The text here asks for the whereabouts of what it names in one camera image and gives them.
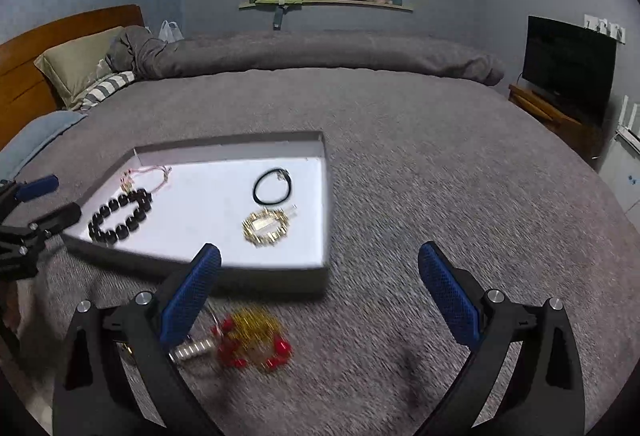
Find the light blue sheet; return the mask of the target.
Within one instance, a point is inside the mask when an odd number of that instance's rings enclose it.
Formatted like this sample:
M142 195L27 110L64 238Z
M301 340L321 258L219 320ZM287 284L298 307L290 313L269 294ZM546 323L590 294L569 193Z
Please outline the light blue sheet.
M76 111L54 111L29 122L1 149L1 179L13 180L44 147L85 117Z

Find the wooden headboard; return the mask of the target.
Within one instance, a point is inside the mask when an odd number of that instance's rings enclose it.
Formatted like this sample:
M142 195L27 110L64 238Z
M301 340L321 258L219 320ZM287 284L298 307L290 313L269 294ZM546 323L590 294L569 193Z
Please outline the wooden headboard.
M62 109L63 101L34 60L47 49L115 26L142 26L137 5L73 14L29 30L1 45L0 144L6 146L35 118Z

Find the shallow white cardboard tray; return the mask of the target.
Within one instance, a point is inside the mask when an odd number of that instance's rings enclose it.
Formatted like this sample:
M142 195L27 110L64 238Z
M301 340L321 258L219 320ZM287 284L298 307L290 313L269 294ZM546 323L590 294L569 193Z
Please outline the shallow white cardboard tray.
M113 245L89 236L99 208L131 177L148 217ZM66 248L95 265L162 280L205 243L221 254L218 289L320 295L329 281L331 185L320 132L232 135L126 151L79 199Z

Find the olive green pillow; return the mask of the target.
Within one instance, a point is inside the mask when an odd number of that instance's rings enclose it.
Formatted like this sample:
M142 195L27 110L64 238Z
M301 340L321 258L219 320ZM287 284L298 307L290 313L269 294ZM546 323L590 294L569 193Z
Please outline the olive green pillow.
M34 61L68 110L77 108L86 91L114 73L106 55L124 28L116 26L49 48Z

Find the striped grey white pillow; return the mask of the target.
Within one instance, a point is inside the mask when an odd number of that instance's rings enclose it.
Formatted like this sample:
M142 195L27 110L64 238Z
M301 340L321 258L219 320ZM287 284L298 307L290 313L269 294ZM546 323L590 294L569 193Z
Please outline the striped grey white pillow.
M82 113L90 111L105 99L110 98L115 92L119 92L121 89L132 84L135 79L134 72L132 71L124 71L107 75L106 78L102 78L101 81L97 81L96 84L93 84L86 91L84 98L81 100L78 111Z

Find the rolled grey duvet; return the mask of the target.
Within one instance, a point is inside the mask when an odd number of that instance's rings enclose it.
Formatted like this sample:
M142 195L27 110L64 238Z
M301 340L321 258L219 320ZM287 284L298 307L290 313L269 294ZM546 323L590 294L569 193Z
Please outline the rolled grey duvet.
M105 60L115 72L149 81L303 68L408 72L489 87L504 77L501 61L487 52L428 35L378 31L246 32L168 43L142 26L127 26Z

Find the wooden tv stand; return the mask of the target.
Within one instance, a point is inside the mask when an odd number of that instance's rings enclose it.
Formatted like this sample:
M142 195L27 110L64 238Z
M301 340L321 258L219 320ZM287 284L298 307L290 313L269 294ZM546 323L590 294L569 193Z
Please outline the wooden tv stand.
M509 85L509 101L560 137L587 163L592 164L600 156L603 148L600 127L582 124L570 118L532 90L518 85Z

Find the white plastic bag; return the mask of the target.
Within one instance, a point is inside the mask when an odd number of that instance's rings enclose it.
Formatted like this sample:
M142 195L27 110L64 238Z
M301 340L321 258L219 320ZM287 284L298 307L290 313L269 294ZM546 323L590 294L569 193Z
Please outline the white plastic bag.
M158 31L158 38L166 43L175 43L183 40L183 34L177 22L164 20Z

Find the white wifi router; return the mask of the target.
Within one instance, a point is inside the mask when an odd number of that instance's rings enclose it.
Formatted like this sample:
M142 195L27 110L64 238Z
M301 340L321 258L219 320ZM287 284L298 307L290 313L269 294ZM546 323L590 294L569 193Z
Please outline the white wifi router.
M634 140L639 140L639 118L640 106L638 101L633 100L628 95L623 96L616 130L619 133L634 138Z

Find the black flat monitor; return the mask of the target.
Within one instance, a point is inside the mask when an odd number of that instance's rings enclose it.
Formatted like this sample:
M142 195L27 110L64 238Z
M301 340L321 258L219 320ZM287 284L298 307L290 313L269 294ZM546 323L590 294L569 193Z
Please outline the black flat monitor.
M558 20L528 18L523 78L570 118L603 125L615 63L611 37Z

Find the wooden window sill shelf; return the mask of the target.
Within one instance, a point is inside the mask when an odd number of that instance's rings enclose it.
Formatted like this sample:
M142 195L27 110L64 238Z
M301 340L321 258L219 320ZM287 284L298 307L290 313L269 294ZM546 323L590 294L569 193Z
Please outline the wooden window sill shelf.
M249 10L249 9L262 9L267 7L277 7L277 6L285 6L285 7L311 7L311 6L343 6L343 7L361 7L361 8L374 8L374 9L384 9L391 11L400 11L405 12L406 14L412 14L414 9L409 6L402 5L394 5L394 4L379 4L375 2L368 2L367 0L303 0L299 3L291 3L285 1L284 4L280 5L279 3L249 3L244 2L240 3L238 6L239 10Z

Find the white wall socket strip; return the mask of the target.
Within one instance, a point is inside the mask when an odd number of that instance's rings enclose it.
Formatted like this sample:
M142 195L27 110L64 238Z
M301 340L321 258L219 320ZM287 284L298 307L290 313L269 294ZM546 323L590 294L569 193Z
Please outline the white wall socket strip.
M588 30L611 37L620 44L626 43L626 29L617 23L609 22L606 19L584 15L584 27Z

